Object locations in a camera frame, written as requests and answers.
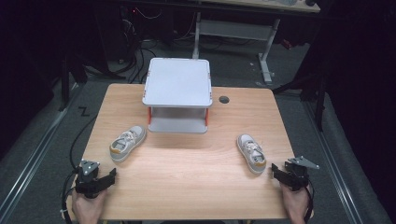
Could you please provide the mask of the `black metal stand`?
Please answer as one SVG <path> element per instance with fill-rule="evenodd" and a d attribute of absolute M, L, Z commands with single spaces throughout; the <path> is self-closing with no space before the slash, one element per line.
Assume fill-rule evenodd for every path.
<path fill-rule="evenodd" d="M 60 110 L 66 109 L 70 102 L 70 80 L 73 77 L 77 84 L 85 84 L 88 80 L 84 70 L 84 61 L 80 55 L 66 54 L 62 60 L 61 72 L 61 96 L 62 104 Z"/>
<path fill-rule="evenodd" d="M 281 92 L 301 89 L 300 99 L 302 101 L 316 101 L 316 108 L 314 112 L 314 122 L 320 132 L 323 131 L 322 116 L 325 109 L 325 91 L 327 84 L 327 75 L 313 73 L 304 77 L 299 77 L 293 81 L 273 89 L 273 94 L 280 94 Z"/>

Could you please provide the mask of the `white two-tier shoe rack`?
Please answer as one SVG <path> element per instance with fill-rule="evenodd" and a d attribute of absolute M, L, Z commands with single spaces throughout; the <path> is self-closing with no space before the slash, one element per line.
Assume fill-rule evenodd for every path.
<path fill-rule="evenodd" d="M 206 133 L 213 103 L 209 61 L 151 59 L 142 103 L 151 132 Z"/>

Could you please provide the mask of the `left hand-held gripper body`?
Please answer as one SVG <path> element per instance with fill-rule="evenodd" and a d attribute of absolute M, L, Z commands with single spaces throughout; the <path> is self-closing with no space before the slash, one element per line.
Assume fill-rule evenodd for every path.
<path fill-rule="evenodd" d="M 83 194 L 88 199 L 94 199 L 99 194 L 96 188 L 99 165 L 97 161 L 81 160 L 78 167 L 75 189 L 77 193 Z"/>

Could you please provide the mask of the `white grey child sneaker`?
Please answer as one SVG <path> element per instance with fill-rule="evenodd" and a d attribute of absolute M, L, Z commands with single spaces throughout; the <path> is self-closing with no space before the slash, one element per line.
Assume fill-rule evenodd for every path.
<path fill-rule="evenodd" d="M 130 153 L 145 140 L 144 126 L 136 125 L 119 135 L 109 146 L 110 157 L 114 162 L 125 161 Z"/>
<path fill-rule="evenodd" d="M 262 147 L 254 138 L 245 133 L 237 137 L 236 144 L 247 162 L 249 171 L 255 175 L 261 175 L 266 167 Z"/>

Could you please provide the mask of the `person's left hand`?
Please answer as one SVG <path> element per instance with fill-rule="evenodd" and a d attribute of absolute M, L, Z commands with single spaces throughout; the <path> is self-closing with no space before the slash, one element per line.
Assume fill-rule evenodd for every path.
<path fill-rule="evenodd" d="M 83 194 L 72 193 L 72 211 L 79 224 L 97 224 L 103 211 L 107 190 L 101 191 L 96 198 L 89 199 Z"/>

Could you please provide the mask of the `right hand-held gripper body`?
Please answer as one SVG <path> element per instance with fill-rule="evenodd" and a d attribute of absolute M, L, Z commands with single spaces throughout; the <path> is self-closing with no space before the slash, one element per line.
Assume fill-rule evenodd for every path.
<path fill-rule="evenodd" d="M 319 165 L 304 156 L 288 159 L 285 162 L 286 185 L 291 187 L 293 191 L 306 187 L 309 182 L 308 168 L 319 169 Z"/>

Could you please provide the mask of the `person's right hand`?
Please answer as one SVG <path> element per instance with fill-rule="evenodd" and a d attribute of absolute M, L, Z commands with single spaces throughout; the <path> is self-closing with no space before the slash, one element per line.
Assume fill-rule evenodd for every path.
<path fill-rule="evenodd" d="M 299 189 L 292 191 L 289 186 L 280 184 L 283 204 L 291 224 L 306 224 L 305 215 L 308 209 L 310 190 Z"/>

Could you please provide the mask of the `metal floor rail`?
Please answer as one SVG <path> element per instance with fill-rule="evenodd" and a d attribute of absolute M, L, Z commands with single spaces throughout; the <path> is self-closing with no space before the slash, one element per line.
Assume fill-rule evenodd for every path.
<path fill-rule="evenodd" d="M 346 215 L 349 219 L 350 224 L 363 224 L 361 215 L 352 198 L 350 189 L 347 186 L 347 182 L 343 178 L 341 171 L 336 163 L 336 160 L 331 152 L 330 145 L 324 133 L 319 130 L 318 125 L 316 124 L 314 109 L 312 108 L 311 104 L 307 102 L 303 102 L 303 107 L 310 119 L 311 124 L 313 125 L 332 182 L 337 191 L 341 204 L 343 205 L 344 210 L 346 211 Z"/>
<path fill-rule="evenodd" d="M 61 109 L 58 96 L 44 107 L 0 161 L 0 224 L 63 224 L 64 180 L 71 171 L 69 150 L 79 132 L 74 84 Z"/>

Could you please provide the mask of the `wooden desk with white frame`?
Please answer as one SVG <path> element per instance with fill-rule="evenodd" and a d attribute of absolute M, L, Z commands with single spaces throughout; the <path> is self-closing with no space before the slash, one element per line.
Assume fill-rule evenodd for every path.
<path fill-rule="evenodd" d="M 197 0 L 198 5 L 202 3 L 218 3 L 228 6 L 242 6 L 274 9 L 282 12 L 304 12 L 319 13 L 320 7 L 317 0 Z M 201 35 L 220 37 L 231 37 L 246 40 L 264 41 L 265 46 L 262 53 L 258 54 L 263 83 L 271 85 L 272 76 L 267 65 L 267 57 L 276 36 L 280 19 L 275 19 L 272 25 L 256 25 L 232 21 L 202 20 L 201 13 L 196 14 L 193 59 L 200 55 L 199 43 Z"/>

